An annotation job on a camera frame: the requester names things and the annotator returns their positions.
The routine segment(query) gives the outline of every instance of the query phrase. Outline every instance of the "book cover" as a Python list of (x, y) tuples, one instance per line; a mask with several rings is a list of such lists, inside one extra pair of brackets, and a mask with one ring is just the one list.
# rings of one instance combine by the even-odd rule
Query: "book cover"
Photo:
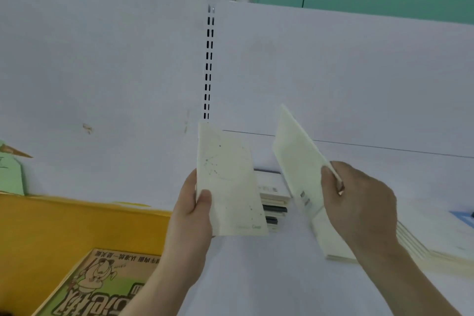
[(33, 316), (115, 316), (139, 292), (160, 257), (93, 249)]

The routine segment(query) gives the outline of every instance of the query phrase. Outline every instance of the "yellow board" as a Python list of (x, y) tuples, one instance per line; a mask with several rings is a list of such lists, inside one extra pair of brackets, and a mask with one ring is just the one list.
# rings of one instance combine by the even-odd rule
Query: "yellow board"
[(161, 255), (171, 213), (0, 195), (0, 311), (30, 316), (93, 248)]

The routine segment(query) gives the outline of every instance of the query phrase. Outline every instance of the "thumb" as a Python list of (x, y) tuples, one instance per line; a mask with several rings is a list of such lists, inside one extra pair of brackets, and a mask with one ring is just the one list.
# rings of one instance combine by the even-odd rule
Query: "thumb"
[(209, 214), (210, 206), (212, 205), (212, 196), (209, 190), (201, 191), (194, 212)]
[(324, 206), (326, 209), (340, 202), (341, 196), (337, 192), (336, 177), (327, 166), (321, 168), (321, 187), (323, 189)]

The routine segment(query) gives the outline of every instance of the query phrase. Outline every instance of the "open book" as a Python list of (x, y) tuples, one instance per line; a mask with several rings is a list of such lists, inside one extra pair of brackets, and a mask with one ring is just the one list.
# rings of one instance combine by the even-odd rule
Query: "open book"
[[(321, 168), (337, 175), (314, 142), (282, 105), (273, 151), (295, 204), (311, 221), (328, 259), (357, 262), (329, 222), (321, 188)], [(474, 228), (448, 211), (415, 200), (397, 200), (397, 237), (424, 270), (474, 277)]]

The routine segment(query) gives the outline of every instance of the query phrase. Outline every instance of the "cream book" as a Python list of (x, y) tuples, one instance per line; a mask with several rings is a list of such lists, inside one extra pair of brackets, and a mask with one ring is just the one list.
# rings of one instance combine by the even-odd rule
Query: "cream book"
[(206, 122), (198, 126), (196, 189), (212, 194), (213, 235), (268, 235), (250, 149)]
[[(328, 259), (357, 262), (351, 249), (329, 222), (321, 188), (321, 168), (336, 174), (304, 129), (282, 105), (273, 152), (294, 197), (310, 220)], [(453, 213), (415, 200), (397, 200), (397, 237), (425, 271), (440, 271), (474, 277), (474, 227)]]

